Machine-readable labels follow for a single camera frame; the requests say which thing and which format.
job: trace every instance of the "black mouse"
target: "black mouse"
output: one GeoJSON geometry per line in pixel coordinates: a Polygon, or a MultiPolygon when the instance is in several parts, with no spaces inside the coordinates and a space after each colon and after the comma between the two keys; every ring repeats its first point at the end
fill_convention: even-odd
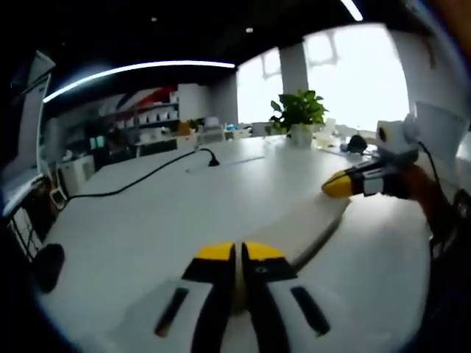
{"type": "Polygon", "coordinates": [[[64,260],[65,253],[60,244],[48,244],[36,254],[32,260],[32,273],[41,291],[50,293],[55,288],[64,260]]]}
{"type": "Polygon", "coordinates": [[[364,138],[362,138],[360,135],[353,135],[347,145],[347,150],[350,153],[363,154],[367,147],[368,143],[366,143],[364,138]]]}

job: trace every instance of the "green plant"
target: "green plant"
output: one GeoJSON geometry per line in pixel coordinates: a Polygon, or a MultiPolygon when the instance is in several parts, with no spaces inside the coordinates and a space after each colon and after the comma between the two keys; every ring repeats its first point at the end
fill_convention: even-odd
{"type": "Polygon", "coordinates": [[[321,103],[323,98],[317,96],[315,90],[298,90],[297,94],[280,94],[279,97],[283,108],[272,101],[272,108],[279,116],[270,118],[276,130],[289,132],[295,124],[324,124],[324,114],[328,110],[321,103]]]}
{"type": "Polygon", "coordinates": [[[272,125],[266,125],[264,129],[267,136],[270,136],[272,134],[272,125]]]}
{"type": "Polygon", "coordinates": [[[191,129],[198,131],[199,127],[205,124],[205,119],[204,118],[190,119],[188,120],[188,124],[190,125],[191,129]]]}

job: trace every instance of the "office desk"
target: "office desk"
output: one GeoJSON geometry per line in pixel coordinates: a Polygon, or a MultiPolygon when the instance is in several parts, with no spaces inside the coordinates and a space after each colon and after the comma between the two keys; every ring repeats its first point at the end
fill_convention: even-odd
{"type": "MultiPolygon", "coordinates": [[[[75,199],[60,214],[48,242],[63,245],[63,272],[54,291],[39,299],[67,337],[113,327],[134,301],[181,276],[199,246],[242,239],[317,192],[334,171],[358,162],[291,148],[284,136],[208,147],[227,165],[206,168],[210,156],[202,151],[119,195],[75,199]]],[[[82,193],[120,188],[184,152],[106,166],[82,193]]],[[[340,227],[301,271],[331,320],[329,352],[353,352],[353,340],[364,343],[362,352],[390,352],[406,342],[422,317],[428,261],[418,204],[353,198],[340,227]],[[362,333],[339,337],[345,322],[362,333]]],[[[257,352],[251,327],[238,325],[231,322],[222,351],[257,352]]]]}

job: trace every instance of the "ceiling light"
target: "ceiling light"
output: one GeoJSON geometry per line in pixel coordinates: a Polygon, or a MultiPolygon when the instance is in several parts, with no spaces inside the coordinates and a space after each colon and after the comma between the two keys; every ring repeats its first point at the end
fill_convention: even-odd
{"type": "Polygon", "coordinates": [[[353,0],[340,0],[342,4],[347,8],[348,12],[352,15],[355,21],[362,21],[363,16],[360,13],[360,10],[356,7],[353,0]]]}
{"type": "Polygon", "coordinates": [[[62,93],[65,93],[75,87],[83,85],[86,82],[90,82],[94,79],[99,79],[100,77],[105,77],[113,74],[117,74],[118,72],[125,72],[131,70],[137,70],[138,68],[156,68],[159,66],[183,66],[183,65],[190,65],[190,66],[213,66],[217,68],[235,68],[234,64],[229,63],[215,63],[213,61],[198,61],[198,60],[172,60],[172,61],[157,61],[155,63],[142,63],[142,64],[135,64],[135,65],[128,65],[123,66],[120,68],[113,68],[111,70],[106,70],[103,72],[99,72],[97,74],[87,76],[83,79],[79,79],[78,81],[71,83],[70,85],[65,86],[59,90],[56,90],[54,93],[49,94],[44,100],[44,103],[51,101],[52,99],[60,96],[62,93]]]}

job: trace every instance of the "bright window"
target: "bright window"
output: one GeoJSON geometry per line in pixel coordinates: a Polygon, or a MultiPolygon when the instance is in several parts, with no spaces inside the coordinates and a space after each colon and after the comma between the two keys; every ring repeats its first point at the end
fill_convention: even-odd
{"type": "Polygon", "coordinates": [[[238,67],[238,121],[251,124],[268,121],[273,109],[272,99],[283,93],[280,52],[277,48],[258,55],[238,67]]]}
{"type": "Polygon", "coordinates": [[[308,84],[337,124],[375,131],[378,120],[409,112],[406,78],[394,41],[378,24],[329,29],[305,38],[308,84]]]}

